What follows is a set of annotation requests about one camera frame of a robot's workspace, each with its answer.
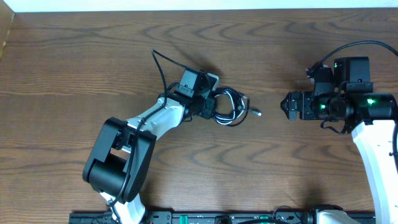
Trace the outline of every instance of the connector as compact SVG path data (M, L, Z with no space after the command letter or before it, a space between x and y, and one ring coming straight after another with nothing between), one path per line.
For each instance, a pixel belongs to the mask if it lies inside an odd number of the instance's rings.
M248 111L256 116L261 116L261 111L259 111L259 110L248 110Z

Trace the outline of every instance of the wood grain surface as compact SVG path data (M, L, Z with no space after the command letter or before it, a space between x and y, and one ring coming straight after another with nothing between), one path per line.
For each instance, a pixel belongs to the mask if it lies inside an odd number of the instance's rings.
M0 64L0 222L66 223L70 212L106 208L81 173L104 121L140 114L162 91L151 49L219 75L263 116L236 128L197 118L166 133L145 205L373 210L351 136L289 121L279 103L310 90L305 68L334 48L367 39L398 47L397 30L398 9L17 14ZM397 59L384 48L334 58L364 55L376 91L397 93ZM160 62L169 83L180 81L181 68Z

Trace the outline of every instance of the camera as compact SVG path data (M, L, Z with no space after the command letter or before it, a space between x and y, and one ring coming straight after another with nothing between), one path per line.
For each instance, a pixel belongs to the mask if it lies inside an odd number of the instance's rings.
M345 121L348 133L361 122L393 119L397 103L391 94L373 93L368 57L345 57L334 61L334 71L317 62L307 69L313 91L289 92L280 103L288 119Z

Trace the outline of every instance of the black cable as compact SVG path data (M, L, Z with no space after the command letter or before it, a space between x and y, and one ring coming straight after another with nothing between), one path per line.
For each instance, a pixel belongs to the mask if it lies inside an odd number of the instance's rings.
M334 127L332 127L332 126L327 126L327 127L325 127L325 124L326 124L327 122L329 122L329 121L328 121L328 120L322 121L322 123L321 123L321 128L322 128L322 129L330 129L330 130L334 131L335 133L341 134L341 135L344 135L344 134L346 133L346 131L347 131L346 126L344 126L343 129L342 129L341 131L337 131L337 129L334 128Z
M229 114L222 114L217 111L215 111L212 114L212 118L218 124L222 124L222 125L225 125L228 127L238 126L246 119L248 112L252 112L255 115L261 116L260 111L250 109L250 99L247 96L245 96L243 93L240 93L240 92L234 90L231 87L225 86L225 87L217 88L212 93L212 95L214 98L217 98L222 95L228 96L229 99L231 100L232 110ZM240 118L245 111L246 111L246 113L243 116L243 119L236 124L232 124L235 120Z
M287 206L287 205L281 205L281 206L277 207L277 208L274 210L274 212L272 213L272 218L273 218L273 219L276 218L276 213L278 213L277 211L278 211L279 209L281 209L281 208L288 208L288 209L290 209L290 210L294 213L294 215L300 220L300 222L303 222L303 220L302 220L303 215L300 217L295 211L293 211L293 208L292 208L292 207Z
M134 151L136 149L137 146L137 142L138 142L138 136L139 136L139 130L141 129L141 126L148 120L148 118L150 118L153 114L157 113L158 111L160 111L161 109L165 108L166 104L167 104L167 85L166 85L166 79L164 77L162 68L159 65L159 62L156 59L156 56L160 55L161 57L170 60L171 62L173 62L173 60L167 58L166 56L163 56L162 54L158 53L156 50L152 49L152 56L155 60L155 63L157 65L157 68L159 69L160 72L160 76L162 77L162 81L163 81L163 86L164 86L164 102L162 104L162 106L158 107L156 110L152 111L151 113L149 113L147 116L145 116L144 118L141 118L139 124L137 125L136 128L136 133L134 135L134 139L132 141L132 146L131 146L131 153L129 156L129 163L127 165L127 172L126 172L126 176L123 180L122 183L122 187L120 188L120 191L118 193L118 195L115 197L115 199L111 202L111 203L106 203L107 207L111 207L114 208L114 205L118 202L118 200L122 197L122 194L124 193L124 190L126 189L127 183L129 182L129 178L130 178L130 171L131 171L131 167L132 167L132 159L134 157Z
M280 220L276 220L273 218L269 218L269 219L255 219L255 220L249 220L249 221L244 221L244 222L240 222L238 224L254 224L254 223L275 223L275 224L286 224L287 222L283 222Z
M114 215L116 215L116 221L117 221L119 224L121 224L121 223L122 223L122 220L120 219L120 215L119 215L118 211L116 211L116 209L115 209L114 206L111 208L111 210L112 210L112 212L114 213Z
M352 46L361 45L361 44L376 44L376 45L383 46L383 47L387 48L388 50L390 50L393 54L395 54L398 57L398 51L396 49L392 48L390 45L385 44L380 41L376 41L376 40L364 40L364 41L358 41L358 42L353 42L350 44L343 45L343 46L335 49L334 51L330 52L322 60L320 60L320 62L323 63L326 59L330 58L332 55L334 55L335 53L337 53L340 50L343 50L347 47L352 47Z
M171 83L171 84L169 85L169 87L167 87L167 90L170 91L172 88L174 88L174 87L177 86L178 84L180 84L180 83L177 83L177 82Z
M394 157L394 160L396 162L397 173L398 173L397 135L398 135L398 122L396 121L396 125L394 126L394 131L392 132L392 152L390 152L390 156Z

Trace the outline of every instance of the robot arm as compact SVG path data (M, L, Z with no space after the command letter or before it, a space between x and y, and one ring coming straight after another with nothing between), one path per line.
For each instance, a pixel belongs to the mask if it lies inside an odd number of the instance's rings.
M156 140L186 118L197 115L210 119L216 107L215 97L210 93L218 83L216 75L186 68L176 90L167 92L166 104L164 93L139 116L125 121L110 118L104 123L83 170L83 179L107 202L117 200L111 209L119 222L139 223L145 213L139 191ZM112 148L130 153L128 162L112 154Z
M339 58L331 68L307 69L313 91L290 92L280 107L288 119L322 120L321 128L351 133L364 162L376 223L398 222L398 173L391 156L398 107L391 94L373 93L367 57ZM344 120L342 131L325 127ZM354 223L342 210L317 210L308 223Z

